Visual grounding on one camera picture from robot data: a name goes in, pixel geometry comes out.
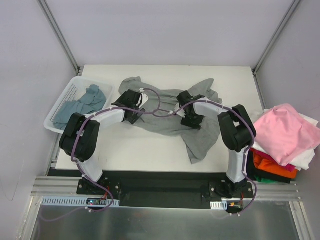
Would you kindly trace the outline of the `grey t-shirt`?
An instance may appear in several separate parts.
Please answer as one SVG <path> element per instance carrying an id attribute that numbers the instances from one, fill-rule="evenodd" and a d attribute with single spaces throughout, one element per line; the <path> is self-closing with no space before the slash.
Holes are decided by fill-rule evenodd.
<path id="1" fill-rule="evenodd" d="M 175 106 L 178 104 L 177 96 L 183 92 L 179 89 L 158 89 L 152 85 L 143 83 L 139 76 L 123 80 L 118 92 L 122 95 L 127 90 L 139 91 L 141 88 L 156 91 L 160 96 L 160 108 L 166 111 L 175 110 Z M 192 164 L 199 163 L 205 159 L 209 150 L 218 141 L 220 135 L 218 115 L 215 113 L 212 118 L 205 117 L 199 130 L 182 125 L 182 119 L 179 115 L 158 118 L 153 115 L 144 114 L 133 125 L 163 136 L 180 136 L 186 145 L 190 162 Z"/>

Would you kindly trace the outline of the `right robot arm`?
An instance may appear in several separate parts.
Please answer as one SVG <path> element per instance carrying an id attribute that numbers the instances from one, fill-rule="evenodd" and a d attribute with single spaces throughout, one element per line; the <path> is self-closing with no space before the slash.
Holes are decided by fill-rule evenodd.
<path id="1" fill-rule="evenodd" d="M 223 106 L 209 100 L 203 95 L 191 96 L 188 91 L 183 91 L 177 96 L 178 107 L 176 113 L 182 117 L 181 124 L 199 130 L 205 117 L 217 117 L 221 137 L 228 148 L 228 169 L 226 172 L 227 183 L 225 193 L 232 198 L 243 191 L 246 180 L 246 164 L 249 147 L 255 142 L 257 132 L 241 104 L 234 107 Z"/>

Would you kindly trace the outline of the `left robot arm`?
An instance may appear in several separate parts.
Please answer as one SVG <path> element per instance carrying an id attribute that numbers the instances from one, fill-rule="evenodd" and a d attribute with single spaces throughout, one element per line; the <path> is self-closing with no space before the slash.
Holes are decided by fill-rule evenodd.
<path id="1" fill-rule="evenodd" d="M 71 115 L 59 147 L 79 166 L 82 176 L 90 179 L 88 188 L 94 194 L 99 195 L 106 189 L 106 182 L 101 179 L 103 170 L 95 153 L 100 130 L 124 121 L 134 124 L 145 112 L 143 106 L 148 100 L 142 89 L 139 92 L 127 90 L 107 109 L 88 116 Z"/>

